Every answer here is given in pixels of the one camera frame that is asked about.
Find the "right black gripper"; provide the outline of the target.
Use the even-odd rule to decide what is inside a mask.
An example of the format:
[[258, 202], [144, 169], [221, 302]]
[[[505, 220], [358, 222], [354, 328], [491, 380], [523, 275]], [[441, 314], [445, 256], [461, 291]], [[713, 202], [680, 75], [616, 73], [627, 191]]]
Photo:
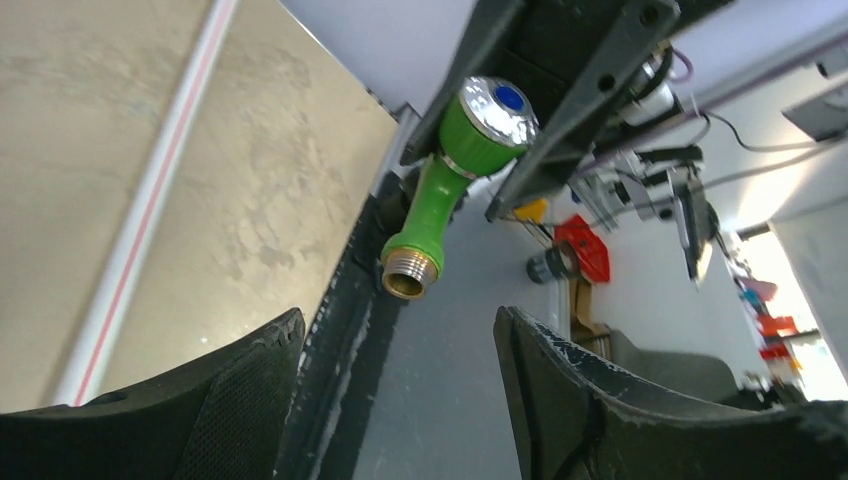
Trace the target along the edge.
[[605, 153], [681, 115], [677, 99], [648, 98], [669, 84], [671, 39], [726, 7], [724, 1], [478, 1], [433, 102], [400, 164], [436, 149], [438, 127], [462, 81], [493, 71], [524, 94], [539, 120], [534, 144], [486, 210], [490, 222], [519, 204], [544, 159]]

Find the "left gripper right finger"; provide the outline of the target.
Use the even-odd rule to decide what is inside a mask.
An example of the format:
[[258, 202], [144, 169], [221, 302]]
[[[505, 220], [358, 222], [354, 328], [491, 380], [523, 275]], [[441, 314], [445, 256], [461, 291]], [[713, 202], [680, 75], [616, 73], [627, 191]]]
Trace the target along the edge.
[[843, 479], [847, 405], [753, 412], [657, 385], [518, 307], [493, 328], [525, 479]]

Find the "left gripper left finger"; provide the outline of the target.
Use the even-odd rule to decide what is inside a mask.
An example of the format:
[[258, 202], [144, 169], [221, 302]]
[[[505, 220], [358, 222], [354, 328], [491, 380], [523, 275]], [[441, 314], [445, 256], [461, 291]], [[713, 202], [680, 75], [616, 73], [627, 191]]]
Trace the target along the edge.
[[1, 417], [4, 479], [271, 479], [305, 322], [236, 342], [82, 406]]

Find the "green water faucet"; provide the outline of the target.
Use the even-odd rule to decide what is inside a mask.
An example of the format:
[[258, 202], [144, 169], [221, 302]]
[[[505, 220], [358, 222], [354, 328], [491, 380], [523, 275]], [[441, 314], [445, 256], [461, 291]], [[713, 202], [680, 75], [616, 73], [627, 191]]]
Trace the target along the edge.
[[497, 77], [468, 77], [438, 125], [402, 229], [381, 252], [392, 295], [422, 297], [444, 271], [444, 236], [457, 202], [477, 179], [501, 171], [533, 144], [539, 122], [525, 94]]

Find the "white PVC pipe frame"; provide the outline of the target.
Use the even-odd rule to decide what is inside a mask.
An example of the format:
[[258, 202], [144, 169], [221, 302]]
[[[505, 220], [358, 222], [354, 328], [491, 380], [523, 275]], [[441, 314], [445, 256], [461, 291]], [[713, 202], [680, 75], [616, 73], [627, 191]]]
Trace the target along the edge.
[[52, 398], [81, 406], [100, 391], [183, 151], [240, 2], [218, 0], [197, 37]]

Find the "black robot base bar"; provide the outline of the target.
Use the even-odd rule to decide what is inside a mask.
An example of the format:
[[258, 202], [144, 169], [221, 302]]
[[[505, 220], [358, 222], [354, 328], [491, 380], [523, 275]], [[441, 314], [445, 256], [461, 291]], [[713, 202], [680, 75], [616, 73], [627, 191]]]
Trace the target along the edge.
[[369, 195], [308, 329], [276, 464], [278, 479], [350, 479], [400, 309], [380, 250], [407, 206], [400, 177]]

